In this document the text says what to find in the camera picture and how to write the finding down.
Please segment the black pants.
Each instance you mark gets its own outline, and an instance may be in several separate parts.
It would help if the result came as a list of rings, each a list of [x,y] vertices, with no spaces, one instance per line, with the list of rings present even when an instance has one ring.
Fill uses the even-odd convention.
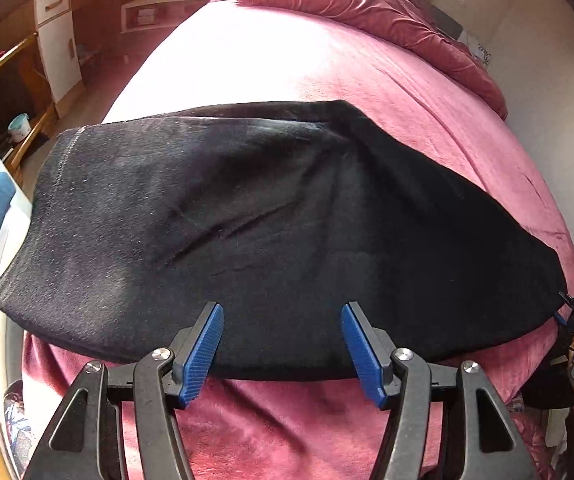
[[[120,363],[215,301],[215,374],[321,380],[353,375],[349,301],[437,362],[530,333],[566,287],[553,248],[357,107],[273,102],[61,133],[0,310]]]

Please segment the teal plastic container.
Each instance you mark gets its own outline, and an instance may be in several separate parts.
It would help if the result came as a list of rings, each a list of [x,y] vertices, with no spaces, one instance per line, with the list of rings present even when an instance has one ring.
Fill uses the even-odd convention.
[[[7,132],[14,144],[22,142],[31,132],[29,115],[26,113],[17,115],[8,125]]]

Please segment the wooden shelf desk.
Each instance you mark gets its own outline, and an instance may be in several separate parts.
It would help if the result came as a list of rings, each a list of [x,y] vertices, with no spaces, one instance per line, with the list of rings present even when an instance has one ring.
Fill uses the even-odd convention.
[[[29,116],[29,133],[16,142],[8,127],[21,114]],[[52,90],[38,52],[37,34],[33,32],[0,52],[0,160],[17,184],[23,183],[23,159],[52,136],[57,119]]]

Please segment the low white shelf unit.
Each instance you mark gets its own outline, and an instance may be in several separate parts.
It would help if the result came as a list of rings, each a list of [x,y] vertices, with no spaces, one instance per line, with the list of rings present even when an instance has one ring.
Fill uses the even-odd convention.
[[[121,32],[175,28],[209,0],[132,0],[121,6]]]

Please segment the white wooden cabinet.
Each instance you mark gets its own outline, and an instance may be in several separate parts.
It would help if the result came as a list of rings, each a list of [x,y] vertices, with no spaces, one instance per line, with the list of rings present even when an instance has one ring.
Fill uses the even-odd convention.
[[[38,50],[52,99],[59,103],[82,81],[71,0],[33,0]]]

